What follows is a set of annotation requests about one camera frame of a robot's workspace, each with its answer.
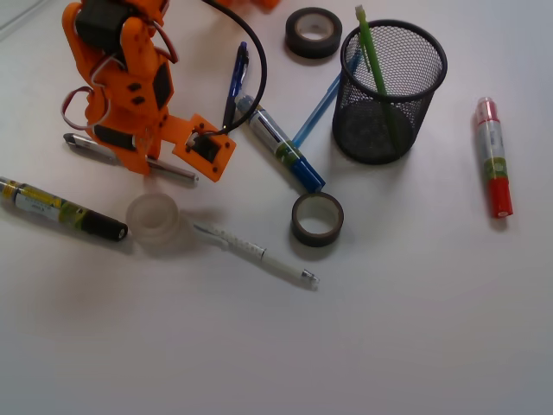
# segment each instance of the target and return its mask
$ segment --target brown tape roll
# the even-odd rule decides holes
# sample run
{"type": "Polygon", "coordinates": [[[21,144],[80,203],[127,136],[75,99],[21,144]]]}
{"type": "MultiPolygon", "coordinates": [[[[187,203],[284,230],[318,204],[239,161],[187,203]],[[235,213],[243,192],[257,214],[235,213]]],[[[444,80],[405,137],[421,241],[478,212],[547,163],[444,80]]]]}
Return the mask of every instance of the brown tape roll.
{"type": "Polygon", "coordinates": [[[334,243],[340,236],[344,226],[344,209],[331,195],[316,193],[300,197],[292,209],[292,233],[306,246],[322,248],[334,243]],[[332,229],[326,233],[311,233],[307,231],[301,221],[317,216],[323,212],[325,217],[332,218],[332,229]]]}

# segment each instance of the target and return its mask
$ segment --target green pen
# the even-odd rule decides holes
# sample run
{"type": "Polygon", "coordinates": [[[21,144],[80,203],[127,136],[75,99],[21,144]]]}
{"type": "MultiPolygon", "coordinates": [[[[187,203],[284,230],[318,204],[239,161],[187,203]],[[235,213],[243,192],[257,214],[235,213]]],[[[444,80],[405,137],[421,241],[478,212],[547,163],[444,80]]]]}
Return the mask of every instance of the green pen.
{"type": "MultiPolygon", "coordinates": [[[[374,77],[374,83],[377,86],[378,93],[380,95],[387,96],[388,92],[386,91],[384,75],[382,74],[380,63],[378,62],[377,50],[374,47],[371,28],[369,27],[369,23],[366,21],[366,13],[365,9],[363,9],[363,6],[357,6],[355,8],[355,15],[357,16],[357,20],[359,20],[359,43],[361,45],[361,48],[363,49],[363,57],[365,58],[367,70],[369,72],[372,72],[372,76],[374,77]]],[[[388,126],[388,131],[390,133],[394,149],[395,151],[399,151],[396,123],[394,122],[394,116],[391,112],[390,104],[382,103],[382,112],[384,113],[386,119],[386,124],[388,126]]]]}

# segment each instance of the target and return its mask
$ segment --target mechanical pencil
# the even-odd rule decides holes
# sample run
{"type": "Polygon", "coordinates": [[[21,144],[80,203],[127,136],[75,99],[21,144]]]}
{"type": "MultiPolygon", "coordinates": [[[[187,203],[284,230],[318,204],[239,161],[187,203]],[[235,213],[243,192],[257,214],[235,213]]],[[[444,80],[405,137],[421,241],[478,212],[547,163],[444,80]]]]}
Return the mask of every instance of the mechanical pencil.
{"type": "Polygon", "coordinates": [[[282,271],[292,278],[296,278],[303,283],[309,284],[312,289],[317,289],[320,280],[318,277],[315,276],[313,272],[288,265],[280,259],[277,259],[270,255],[267,252],[267,249],[262,248],[261,246],[258,246],[256,244],[252,244],[251,242],[241,240],[234,236],[232,233],[228,233],[227,231],[219,229],[215,225],[198,222],[196,220],[192,220],[192,222],[194,230],[198,234],[205,236],[208,239],[215,239],[218,242],[222,242],[223,247],[232,246],[242,253],[247,254],[249,257],[258,260],[262,265],[266,265],[276,270],[282,271]]]}

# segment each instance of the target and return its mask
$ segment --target pen clip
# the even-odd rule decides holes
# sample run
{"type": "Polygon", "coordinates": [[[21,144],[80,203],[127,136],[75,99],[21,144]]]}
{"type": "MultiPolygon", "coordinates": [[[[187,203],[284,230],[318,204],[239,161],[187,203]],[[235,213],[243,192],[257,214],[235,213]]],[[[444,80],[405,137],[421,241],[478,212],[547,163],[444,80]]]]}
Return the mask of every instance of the pen clip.
{"type": "Polygon", "coordinates": [[[244,70],[242,71],[242,77],[240,78],[240,85],[244,84],[245,76],[248,73],[248,66],[250,66],[250,60],[246,56],[244,70]]]}

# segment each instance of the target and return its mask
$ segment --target black cable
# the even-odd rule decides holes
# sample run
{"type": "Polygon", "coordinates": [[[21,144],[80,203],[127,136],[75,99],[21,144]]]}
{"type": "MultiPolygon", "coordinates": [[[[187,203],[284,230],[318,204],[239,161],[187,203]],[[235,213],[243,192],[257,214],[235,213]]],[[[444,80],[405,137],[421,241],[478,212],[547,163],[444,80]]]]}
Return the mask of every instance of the black cable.
{"type": "Polygon", "coordinates": [[[203,137],[206,136],[223,136],[228,135],[231,131],[236,130],[239,128],[240,125],[245,123],[248,118],[250,118],[253,113],[256,111],[257,106],[261,102],[261,98],[263,97],[263,94],[265,92],[265,87],[267,86],[267,56],[265,55],[265,51],[263,49],[263,45],[261,44],[261,41],[257,37],[256,33],[253,31],[253,29],[244,21],[242,17],[234,13],[232,10],[229,10],[227,7],[222,6],[214,0],[201,0],[202,2],[209,4],[210,6],[214,7],[215,9],[221,11],[222,13],[225,13],[227,16],[229,16],[234,22],[236,22],[244,31],[248,34],[248,36],[253,40],[253,43],[256,45],[257,51],[259,52],[259,59],[261,60],[261,83],[259,85],[259,91],[257,92],[256,98],[253,100],[253,104],[251,105],[251,108],[248,110],[244,116],[239,119],[237,122],[227,126],[221,131],[217,132],[207,132],[203,135],[203,137]]]}

